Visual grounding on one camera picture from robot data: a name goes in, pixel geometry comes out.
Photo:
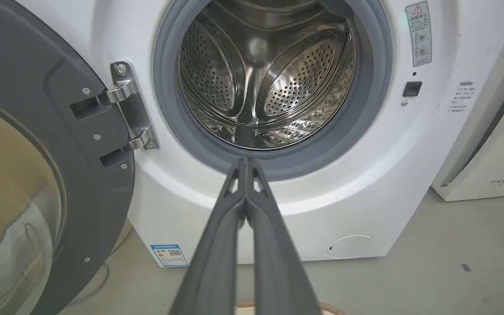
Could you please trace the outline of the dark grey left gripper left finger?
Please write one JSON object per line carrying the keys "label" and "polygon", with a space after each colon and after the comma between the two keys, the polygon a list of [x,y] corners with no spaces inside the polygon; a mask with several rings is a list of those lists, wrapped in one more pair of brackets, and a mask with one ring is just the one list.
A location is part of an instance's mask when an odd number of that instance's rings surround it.
{"label": "dark grey left gripper left finger", "polygon": [[171,315],[235,313],[238,231],[246,218],[246,160],[232,165],[174,298]]}

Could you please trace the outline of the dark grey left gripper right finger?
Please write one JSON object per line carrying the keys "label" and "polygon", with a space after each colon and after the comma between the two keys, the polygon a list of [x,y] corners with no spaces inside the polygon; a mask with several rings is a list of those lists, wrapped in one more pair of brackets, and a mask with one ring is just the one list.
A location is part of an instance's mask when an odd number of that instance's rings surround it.
{"label": "dark grey left gripper right finger", "polygon": [[258,315],[322,311],[265,173],[246,160],[246,216],[253,229],[254,303]]}

